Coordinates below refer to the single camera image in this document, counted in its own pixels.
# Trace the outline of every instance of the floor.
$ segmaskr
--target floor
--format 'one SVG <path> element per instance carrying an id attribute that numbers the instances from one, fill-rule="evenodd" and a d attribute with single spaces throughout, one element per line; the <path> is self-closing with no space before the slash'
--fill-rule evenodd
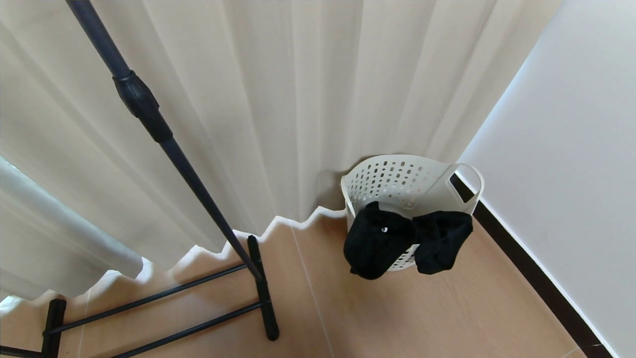
<path id="1" fill-rule="evenodd" d="M 542 357 L 584 358 L 559 321 L 490 236 L 474 233 L 451 271 L 415 269 L 366 281 L 342 254 L 346 222 L 320 211 L 275 226 L 261 243 L 280 338 L 265 337 L 261 313 L 157 348 L 143 357 Z M 227 268 L 193 250 L 169 272 L 144 268 L 137 280 L 106 275 L 69 300 L 66 320 L 114 308 Z M 39 350 L 48 301 L 23 302 L 0 319 L 3 345 Z M 247 270 L 199 285 L 62 335 L 61 357 L 108 357 L 205 322 L 256 300 Z"/>

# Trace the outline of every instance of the clothes rack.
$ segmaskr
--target clothes rack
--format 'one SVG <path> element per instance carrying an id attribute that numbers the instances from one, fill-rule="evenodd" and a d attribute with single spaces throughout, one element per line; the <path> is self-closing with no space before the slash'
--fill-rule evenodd
<path id="1" fill-rule="evenodd" d="M 128 67 L 128 64 L 121 56 L 121 53 L 110 37 L 106 27 L 104 27 L 104 24 L 99 18 L 99 15 L 95 11 L 90 0 L 67 0 L 67 4 L 71 8 L 71 11 L 77 18 L 93 46 L 102 57 L 102 60 L 112 73 L 113 81 L 121 100 L 124 102 L 128 110 L 130 110 L 131 114 L 139 119 L 150 136 L 159 143 L 170 161 L 196 195 L 197 199 L 201 202 L 205 210 L 219 227 L 223 236 L 225 236 L 230 245 L 234 248 L 234 251 L 236 251 L 240 259 L 243 261 L 243 264 L 213 273 L 177 287 L 173 287 L 150 297 L 127 303 L 123 306 L 66 324 L 64 324 L 66 301 L 63 299 L 53 299 L 50 301 L 48 307 L 41 351 L 36 352 L 32 350 L 0 346 L 0 354 L 10 355 L 13 357 L 56 358 L 59 352 L 62 332 L 68 329 L 79 327 L 96 320 L 139 307 L 143 304 L 153 302 L 157 299 L 181 292 L 182 290 L 192 288 L 213 279 L 229 275 L 230 273 L 244 268 L 247 268 L 251 272 L 256 281 L 256 290 L 258 293 L 257 302 L 199 324 L 185 331 L 175 333 L 172 336 L 168 336 L 143 345 L 139 348 L 129 350 L 128 352 L 115 355 L 114 357 L 132 357 L 134 355 L 147 352 L 148 350 L 160 347 L 212 326 L 216 326 L 258 308 L 261 309 L 267 338 L 270 341 L 275 341 L 279 337 L 279 328 L 276 323 L 276 316 L 274 314 L 272 299 L 270 297 L 270 291 L 265 277 L 265 270 L 263 269 L 263 261 L 258 248 L 258 241 L 254 236 L 248 237 L 247 247 L 249 249 L 249 254 L 240 244 L 230 225 L 225 220 L 223 214 L 201 182 L 201 179 L 199 179 L 197 172 L 194 170 L 188 161 L 188 158 L 181 150 L 181 147 L 179 147 L 179 144 L 174 139 L 168 123 L 166 123 L 162 114 L 159 112 L 159 104 L 156 102 L 152 92 L 135 74 L 135 72 Z"/>

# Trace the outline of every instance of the white wall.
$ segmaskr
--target white wall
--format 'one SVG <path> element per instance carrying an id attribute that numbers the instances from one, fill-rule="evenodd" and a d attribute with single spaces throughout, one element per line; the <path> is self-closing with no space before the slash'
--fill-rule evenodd
<path id="1" fill-rule="evenodd" d="M 614 353 L 636 357 L 636 1 L 565 0 L 460 161 Z"/>

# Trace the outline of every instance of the pole connector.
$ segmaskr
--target pole connector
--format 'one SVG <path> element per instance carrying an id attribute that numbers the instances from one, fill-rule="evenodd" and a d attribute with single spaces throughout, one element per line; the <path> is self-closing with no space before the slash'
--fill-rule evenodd
<path id="1" fill-rule="evenodd" d="M 113 81 L 121 100 L 131 114 L 139 118 L 155 142 L 163 143 L 172 138 L 172 131 L 159 112 L 153 93 L 135 71 L 130 71 L 124 78 L 113 77 Z"/>

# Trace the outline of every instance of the black horizontal bar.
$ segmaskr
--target black horizontal bar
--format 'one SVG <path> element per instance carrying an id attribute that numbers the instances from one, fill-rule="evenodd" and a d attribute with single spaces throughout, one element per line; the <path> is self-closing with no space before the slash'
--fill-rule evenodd
<path id="1" fill-rule="evenodd" d="M 0 354 L 11 357 L 41 357 L 42 353 L 33 350 L 19 349 L 0 345 Z"/>
<path id="2" fill-rule="evenodd" d="M 176 340 L 179 340 L 183 337 L 187 337 L 191 334 L 195 334 L 197 332 L 203 331 L 204 329 L 210 328 L 212 326 L 216 326 L 217 324 L 223 323 L 227 320 L 230 320 L 234 317 L 238 317 L 244 313 L 253 311 L 259 307 L 261 307 L 263 304 L 260 302 L 257 303 L 253 303 L 250 304 L 249 306 L 243 307 L 243 308 L 239 308 L 236 311 L 230 312 L 226 315 L 220 316 L 218 318 L 215 318 L 213 320 L 207 321 L 206 323 L 202 323 L 198 326 L 192 327 L 190 329 L 186 329 L 185 331 L 173 334 L 172 336 L 168 336 L 164 339 L 158 340 L 158 341 L 154 341 L 152 343 L 148 343 L 147 345 L 141 346 L 139 348 L 133 349 L 133 350 L 129 350 L 128 352 L 122 353 L 122 354 L 118 354 L 118 355 L 114 355 L 113 358 L 128 358 L 128 357 L 132 357 L 133 355 L 137 355 L 137 354 L 142 354 L 143 352 L 147 352 L 148 350 L 160 347 L 162 345 L 166 345 L 170 342 L 174 342 Z"/>
<path id="3" fill-rule="evenodd" d="M 146 297 L 146 298 L 142 298 L 142 299 L 140 299 L 138 301 L 134 301 L 134 302 L 131 302 L 131 303 L 127 303 L 127 304 L 125 304 L 123 306 L 119 306 L 117 308 L 113 308 L 112 310 L 108 310 L 108 311 L 105 311 L 105 312 L 102 312 L 102 313 L 98 313 L 96 315 L 92 315 L 90 317 L 87 317 L 87 318 L 81 319 L 81 320 L 77 320 L 75 322 L 67 323 L 67 324 L 65 324 L 63 326 L 60 326 L 60 327 L 55 328 L 55 329 L 52 329 L 50 331 L 45 331 L 44 334 L 59 333 L 59 332 L 66 331 L 66 330 L 71 329 L 71 328 L 83 326 L 83 325 L 85 325 L 87 323 L 91 323 L 93 321 L 96 321 L 96 320 L 99 320 L 99 319 L 103 319 L 103 318 L 106 318 L 108 316 L 112 316 L 112 315 L 115 315 L 117 313 L 121 313 L 121 312 L 127 311 L 127 310 L 129 310 L 131 308 L 135 308 L 135 307 L 141 306 L 142 304 L 146 304 L 146 303 L 150 303 L 152 301 L 156 301 L 157 299 L 163 298 L 165 296 L 169 296 L 171 294 L 175 294 L 177 292 L 181 292 L 181 291 L 189 289 L 191 287 L 200 285 L 201 283 L 205 283 L 205 282 L 211 281 L 211 280 L 213 280 L 215 278 L 219 278 L 219 277 L 225 276 L 225 275 L 227 275 L 229 273 L 236 272 L 236 271 L 238 271 L 240 269 L 244 269 L 245 267 L 247 267 L 245 264 L 240 264 L 238 266 L 234 266 L 232 268 L 228 268 L 226 270 L 223 270 L 223 271 L 220 271 L 220 272 L 217 272 L 217 273 L 213 273 L 213 274 L 211 274 L 209 276 L 206 276 L 206 277 L 203 277 L 203 278 L 199 278 L 198 280 L 195 280 L 195 281 L 192 281 L 192 282 L 188 282 L 188 283 L 186 283 L 184 285 L 177 286 L 177 287 L 174 287 L 172 289 L 165 290 L 163 292 L 159 292 L 157 294 L 153 294 L 152 296 L 149 296 L 149 297 Z"/>

